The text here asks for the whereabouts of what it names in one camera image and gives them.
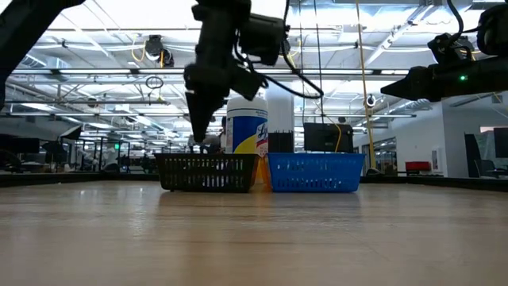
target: black plastic basket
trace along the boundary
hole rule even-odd
[[[256,154],[156,154],[160,184],[170,191],[248,192]]]

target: white container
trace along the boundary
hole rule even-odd
[[[268,153],[268,108],[260,96],[248,101],[235,97],[228,101],[226,121],[227,154]]]

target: blue plastic basket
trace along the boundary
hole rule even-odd
[[[358,190],[365,154],[269,153],[271,186],[276,192],[352,192]]]

